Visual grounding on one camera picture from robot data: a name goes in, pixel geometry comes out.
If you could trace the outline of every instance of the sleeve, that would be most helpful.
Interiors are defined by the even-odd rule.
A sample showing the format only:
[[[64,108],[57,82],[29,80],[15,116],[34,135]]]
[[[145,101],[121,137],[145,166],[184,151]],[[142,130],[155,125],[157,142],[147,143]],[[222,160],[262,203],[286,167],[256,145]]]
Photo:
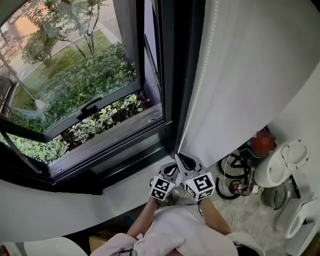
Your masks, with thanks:
[[[136,243],[136,239],[130,235],[119,233],[105,244],[94,250],[91,256],[113,256],[118,255],[122,249],[130,248]]]
[[[246,233],[234,232],[226,235],[236,245],[243,245],[254,250],[259,256],[265,256],[266,253],[250,235]]]

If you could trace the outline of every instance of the person's left arm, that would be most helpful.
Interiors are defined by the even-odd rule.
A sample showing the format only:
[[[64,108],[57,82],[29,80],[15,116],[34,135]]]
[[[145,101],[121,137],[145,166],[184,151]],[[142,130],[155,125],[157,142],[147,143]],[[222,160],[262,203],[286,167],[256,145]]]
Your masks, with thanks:
[[[131,236],[134,239],[139,234],[142,234],[143,236],[145,236],[146,232],[148,231],[152,222],[154,221],[154,215],[155,215],[157,206],[158,206],[157,199],[150,197],[149,201],[146,203],[139,217],[135,220],[135,222],[129,228],[127,235]]]

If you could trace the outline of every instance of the person's right arm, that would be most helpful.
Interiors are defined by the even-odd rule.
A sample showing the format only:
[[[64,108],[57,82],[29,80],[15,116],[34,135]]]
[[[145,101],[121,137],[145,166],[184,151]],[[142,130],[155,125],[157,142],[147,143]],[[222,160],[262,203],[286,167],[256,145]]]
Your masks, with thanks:
[[[210,228],[225,236],[231,233],[229,225],[218,212],[209,197],[202,199],[200,202],[200,206],[202,208],[205,223]]]

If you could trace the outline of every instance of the white shirt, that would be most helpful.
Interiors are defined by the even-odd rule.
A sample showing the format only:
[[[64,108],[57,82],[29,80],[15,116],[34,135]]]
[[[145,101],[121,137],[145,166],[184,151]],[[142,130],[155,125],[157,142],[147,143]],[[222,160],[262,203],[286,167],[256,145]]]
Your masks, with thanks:
[[[115,256],[133,247],[138,256],[166,256],[176,249],[183,256],[238,256],[241,244],[264,256],[263,249],[245,233],[220,234],[205,224],[197,205],[166,206],[156,211],[153,223],[138,241],[119,233],[91,256]]]

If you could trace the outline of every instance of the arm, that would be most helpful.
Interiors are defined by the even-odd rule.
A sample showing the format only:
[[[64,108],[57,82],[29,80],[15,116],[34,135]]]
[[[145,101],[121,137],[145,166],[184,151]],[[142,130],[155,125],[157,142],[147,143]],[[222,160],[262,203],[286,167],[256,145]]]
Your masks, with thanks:
[[[213,230],[221,233],[222,235],[228,235],[231,233],[231,229],[225,219],[220,215],[215,208],[209,197],[204,198],[200,202],[200,206],[203,211],[205,223]]]
[[[143,236],[146,234],[154,220],[155,211],[157,209],[156,201],[155,198],[150,197],[139,217],[129,228],[127,235],[136,238],[139,234],[142,234]]]

